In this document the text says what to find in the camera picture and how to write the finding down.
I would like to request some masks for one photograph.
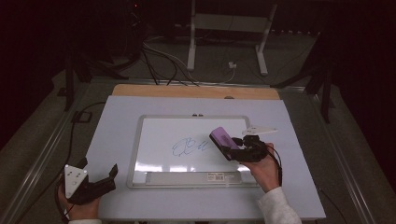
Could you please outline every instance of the dark background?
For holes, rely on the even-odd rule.
[[[53,89],[51,79],[64,70],[65,50],[70,46],[98,60],[112,54],[128,54],[117,45],[125,30],[133,30],[133,12],[155,32],[172,38],[174,24],[190,22],[190,1],[2,1],[0,6],[0,62],[3,147]],[[203,12],[259,16],[268,4],[252,1],[197,1]],[[297,31],[317,35],[304,67],[327,60],[332,83],[361,127],[389,183],[396,189],[396,118],[393,108],[395,69],[395,7],[391,1],[280,1],[273,32]],[[142,33],[125,33],[134,40]]]

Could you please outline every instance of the whiteboard tray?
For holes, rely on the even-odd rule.
[[[247,167],[227,161],[210,140],[223,127],[242,138],[246,116],[140,117],[127,186],[130,189],[256,187]]]

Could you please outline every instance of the white tabletop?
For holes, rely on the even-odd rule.
[[[283,190],[301,219],[324,218],[288,111],[281,100],[224,100],[109,96],[87,153],[90,181],[108,176],[116,163],[117,188],[102,197],[100,218],[122,220],[257,220],[259,188],[129,189],[127,177],[142,115],[247,116],[250,124],[275,127],[260,135],[274,143],[283,167]]]

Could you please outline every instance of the person's left hand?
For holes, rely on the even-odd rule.
[[[64,207],[66,208],[66,211],[69,211],[68,215],[71,221],[98,218],[100,198],[97,198],[92,202],[85,203],[83,205],[77,205],[77,204],[73,205],[69,203],[66,197],[64,196],[64,188],[62,186],[58,188],[58,197],[61,204],[63,204]]]

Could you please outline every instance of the floor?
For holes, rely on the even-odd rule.
[[[254,52],[256,42],[207,44],[207,41],[199,41],[195,70],[189,73],[183,70],[185,74],[178,70],[170,84],[267,88],[298,74],[315,40],[309,35],[270,35],[264,51],[269,71],[266,77],[259,74]],[[149,64],[157,72],[154,75],[157,82],[166,85],[174,75],[175,67],[167,58],[153,55],[150,49],[166,53],[182,67],[180,61],[187,61],[189,39],[182,36],[166,40],[151,36],[145,42],[145,48]],[[236,63],[236,68],[230,68],[229,62]],[[64,72],[54,77],[54,91],[0,151],[0,211],[7,211],[14,204],[13,208],[18,209],[7,211],[8,214],[14,213],[13,220],[21,216],[21,211],[27,211],[21,223],[62,222],[55,209],[53,186],[41,196],[40,192],[61,168],[67,156],[72,130],[71,161],[77,161],[85,155],[103,106],[93,106],[90,109],[93,113],[91,122],[80,124],[76,129],[72,129],[70,123],[73,111],[105,101],[118,83],[155,84],[145,57],[120,71],[128,80],[115,80],[94,69],[92,72],[94,77],[91,83],[77,85],[76,102],[69,113],[64,112],[64,98],[56,95],[64,87]],[[290,112],[327,215],[325,219],[304,223],[396,223],[395,194],[337,87],[332,86],[332,108],[329,111],[331,123],[326,124],[318,113],[320,92],[318,95],[304,93],[307,81],[309,77],[279,90]],[[36,158],[48,148],[52,148],[52,152],[46,155],[48,159],[42,171],[34,170],[36,178],[30,178],[27,183],[29,188],[23,188],[22,181],[31,175]]]

